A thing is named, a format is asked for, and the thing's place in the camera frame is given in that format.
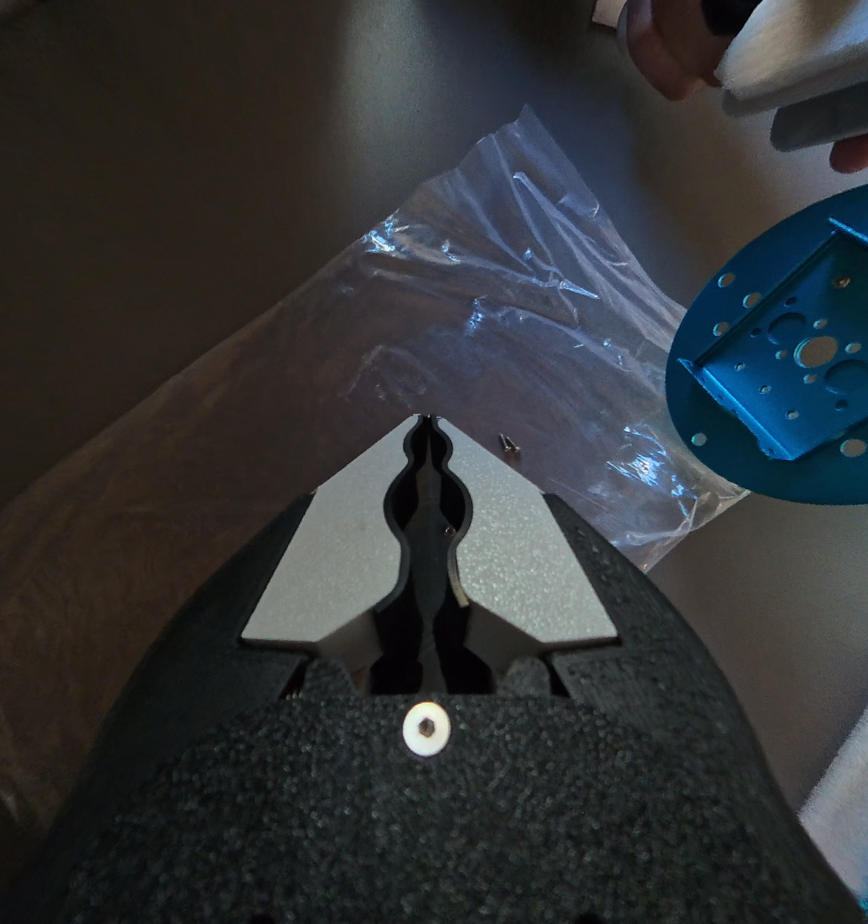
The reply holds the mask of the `small screws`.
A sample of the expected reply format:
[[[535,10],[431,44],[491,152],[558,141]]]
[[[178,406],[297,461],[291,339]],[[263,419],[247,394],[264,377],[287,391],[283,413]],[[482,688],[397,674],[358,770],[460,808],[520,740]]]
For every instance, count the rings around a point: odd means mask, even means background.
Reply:
[[[451,422],[440,421],[440,430],[451,445],[448,470],[468,496],[467,533],[493,527],[502,515],[528,500],[524,479],[507,465],[508,460],[518,459],[520,448],[509,436],[498,434],[501,456],[494,456]]]

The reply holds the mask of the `clear plastic bag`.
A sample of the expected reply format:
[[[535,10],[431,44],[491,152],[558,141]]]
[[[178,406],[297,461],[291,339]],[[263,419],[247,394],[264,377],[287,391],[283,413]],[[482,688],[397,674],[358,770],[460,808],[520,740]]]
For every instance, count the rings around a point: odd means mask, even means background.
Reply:
[[[671,424],[683,314],[523,108],[1,511],[1,808],[44,831],[179,605],[412,412],[654,566],[746,495]]]

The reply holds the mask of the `person's left hand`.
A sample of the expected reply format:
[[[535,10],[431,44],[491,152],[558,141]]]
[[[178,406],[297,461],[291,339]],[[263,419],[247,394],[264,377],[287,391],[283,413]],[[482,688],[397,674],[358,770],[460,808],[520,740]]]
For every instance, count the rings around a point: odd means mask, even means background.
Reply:
[[[636,68],[672,102],[719,86],[717,67],[735,35],[713,31],[699,1],[628,1],[618,27]]]

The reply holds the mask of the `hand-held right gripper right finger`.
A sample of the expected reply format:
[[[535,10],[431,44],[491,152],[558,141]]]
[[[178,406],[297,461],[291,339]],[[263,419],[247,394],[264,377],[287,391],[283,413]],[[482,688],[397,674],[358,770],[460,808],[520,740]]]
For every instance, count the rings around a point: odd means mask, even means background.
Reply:
[[[520,658],[617,641],[543,491],[434,418],[435,690],[494,690]]]

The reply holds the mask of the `white foam tray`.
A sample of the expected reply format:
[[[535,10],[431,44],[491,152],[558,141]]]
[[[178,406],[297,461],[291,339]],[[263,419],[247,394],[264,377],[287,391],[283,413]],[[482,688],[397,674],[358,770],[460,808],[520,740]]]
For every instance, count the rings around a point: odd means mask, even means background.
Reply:
[[[868,919],[868,706],[799,817]]]

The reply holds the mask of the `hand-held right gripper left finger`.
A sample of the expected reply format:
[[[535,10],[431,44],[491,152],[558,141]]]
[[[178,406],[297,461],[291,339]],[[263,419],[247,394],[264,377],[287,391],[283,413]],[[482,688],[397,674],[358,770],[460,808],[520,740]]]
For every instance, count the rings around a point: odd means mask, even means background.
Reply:
[[[411,415],[315,490],[242,641],[341,661],[374,694],[420,688],[424,620],[406,527],[427,445],[427,423]]]

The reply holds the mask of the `grey desk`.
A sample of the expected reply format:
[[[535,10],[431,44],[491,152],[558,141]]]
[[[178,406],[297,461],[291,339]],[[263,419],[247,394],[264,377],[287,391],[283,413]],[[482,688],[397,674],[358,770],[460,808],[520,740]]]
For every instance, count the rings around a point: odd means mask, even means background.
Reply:
[[[868,184],[716,90],[666,102],[589,17],[47,2],[1,27],[0,513],[526,106],[682,320],[745,245]],[[312,494],[411,415],[420,688],[242,641]],[[868,702],[868,504],[746,491],[642,570],[519,448],[618,641],[435,690],[434,418],[166,620],[50,824],[16,824],[0,922],[864,921],[799,813]]]

